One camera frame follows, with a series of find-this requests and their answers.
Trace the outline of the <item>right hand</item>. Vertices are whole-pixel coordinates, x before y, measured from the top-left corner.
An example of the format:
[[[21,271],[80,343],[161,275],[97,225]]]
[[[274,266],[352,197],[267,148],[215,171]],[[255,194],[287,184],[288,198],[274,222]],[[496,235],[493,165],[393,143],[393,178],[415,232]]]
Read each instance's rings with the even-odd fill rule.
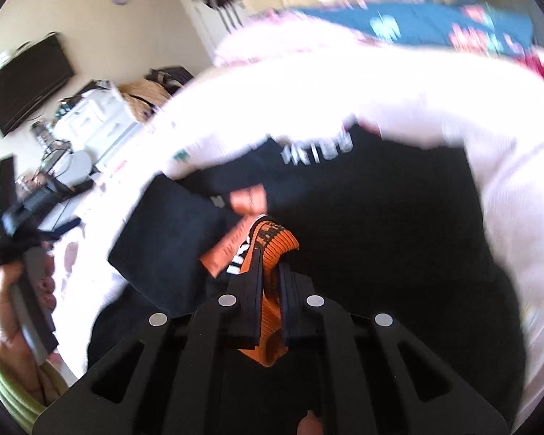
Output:
[[[298,435],[323,435],[324,426],[322,421],[309,410],[306,416],[298,423]]]

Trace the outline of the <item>left hand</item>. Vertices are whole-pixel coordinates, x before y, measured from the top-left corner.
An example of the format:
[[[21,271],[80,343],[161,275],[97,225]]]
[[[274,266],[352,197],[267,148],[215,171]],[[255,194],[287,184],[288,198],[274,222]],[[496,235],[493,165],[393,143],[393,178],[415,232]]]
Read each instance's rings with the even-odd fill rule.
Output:
[[[25,271],[20,260],[0,267],[0,370],[38,403],[47,404],[47,386],[41,380],[41,365],[24,337],[13,304],[12,287]]]

